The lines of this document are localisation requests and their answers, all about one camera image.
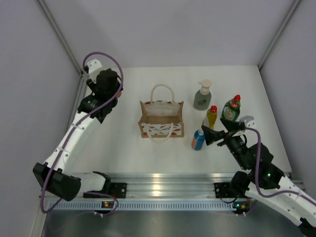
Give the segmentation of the yellow dish soap bottle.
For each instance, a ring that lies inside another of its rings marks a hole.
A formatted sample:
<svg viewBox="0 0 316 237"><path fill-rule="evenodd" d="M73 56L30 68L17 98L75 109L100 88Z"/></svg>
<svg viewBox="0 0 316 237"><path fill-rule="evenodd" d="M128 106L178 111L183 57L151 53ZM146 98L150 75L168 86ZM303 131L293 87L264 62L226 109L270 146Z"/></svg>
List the yellow dish soap bottle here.
<svg viewBox="0 0 316 237"><path fill-rule="evenodd" d="M202 125L210 129L214 129L216 120L217 120L217 106L212 105L210 109L207 110L207 113L202 122Z"/></svg>

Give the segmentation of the large green dish soap bottle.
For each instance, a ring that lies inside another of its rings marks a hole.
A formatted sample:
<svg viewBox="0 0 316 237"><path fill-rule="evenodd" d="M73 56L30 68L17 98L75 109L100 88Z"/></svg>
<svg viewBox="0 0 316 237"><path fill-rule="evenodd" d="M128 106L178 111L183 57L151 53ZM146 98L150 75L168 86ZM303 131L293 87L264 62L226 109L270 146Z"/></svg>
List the large green dish soap bottle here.
<svg viewBox="0 0 316 237"><path fill-rule="evenodd" d="M240 95L236 95L229 100L223 107L221 118L236 121L240 114Z"/></svg>

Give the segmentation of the blue orange pump bottle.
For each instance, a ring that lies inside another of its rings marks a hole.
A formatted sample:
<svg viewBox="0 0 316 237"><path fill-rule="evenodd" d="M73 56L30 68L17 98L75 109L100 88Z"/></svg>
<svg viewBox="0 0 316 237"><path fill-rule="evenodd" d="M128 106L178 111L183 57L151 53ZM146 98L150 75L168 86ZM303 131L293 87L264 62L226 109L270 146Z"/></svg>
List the blue orange pump bottle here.
<svg viewBox="0 0 316 237"><path fill-rule="evenodd" d="M202 149L205 141L205 135L202 128L198 129L193 136L192 140L192 149L195 151L199 151Z"/></svg>

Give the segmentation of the grey-green pump soap bottle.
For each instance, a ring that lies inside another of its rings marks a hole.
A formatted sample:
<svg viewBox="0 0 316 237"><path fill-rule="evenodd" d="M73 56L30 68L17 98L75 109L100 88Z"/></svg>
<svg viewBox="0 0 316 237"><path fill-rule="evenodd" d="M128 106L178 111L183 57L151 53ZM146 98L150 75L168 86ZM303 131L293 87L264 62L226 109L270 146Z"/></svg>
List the grey-green pump soap bottle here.
<svg viewBox="0 0 316 237"><path fill-rule="evenodd" d="M204 79L202 81L199 81L198 84L201 85L201 88L195 94L193 107L196 110L204 111L208 109L212 98L210 92L212 82L209 79Z"/></svg>

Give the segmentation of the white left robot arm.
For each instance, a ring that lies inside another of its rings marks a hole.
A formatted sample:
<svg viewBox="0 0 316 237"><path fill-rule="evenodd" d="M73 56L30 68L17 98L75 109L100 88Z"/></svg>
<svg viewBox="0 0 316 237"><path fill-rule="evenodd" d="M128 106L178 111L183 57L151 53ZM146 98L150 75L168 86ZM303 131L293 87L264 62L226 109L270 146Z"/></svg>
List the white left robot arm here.
<svg viewBox="0 0 316 237"><path fill-rule="evenodd" d="M75 162L90 135L117 105L117 95L122 90L120 79L117 72L105 69L95 81L86 81L91 94L82 99L71 127L52 155L43 164L36 163L33 168L42 189L66 201L90 191L103 198L111 193L109 176L97 171L68 174L65 168Z"/></svg>

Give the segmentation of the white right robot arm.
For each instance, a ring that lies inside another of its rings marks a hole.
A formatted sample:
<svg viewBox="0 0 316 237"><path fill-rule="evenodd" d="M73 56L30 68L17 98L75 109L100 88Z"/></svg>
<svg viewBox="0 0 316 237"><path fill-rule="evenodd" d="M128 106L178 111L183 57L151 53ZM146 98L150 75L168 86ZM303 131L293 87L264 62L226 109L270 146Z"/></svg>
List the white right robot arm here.
<svg viewBox="0 0 316 237"><path fill-rule="evenodd" d="M282 214L306 237L316 235L316 201L302 191L272 163L274 156L261 142L260 132L246 121L221 119L225 130L201 129L209 146L226 146L241 170L225 191L236 198L247 197Z"/></svg>

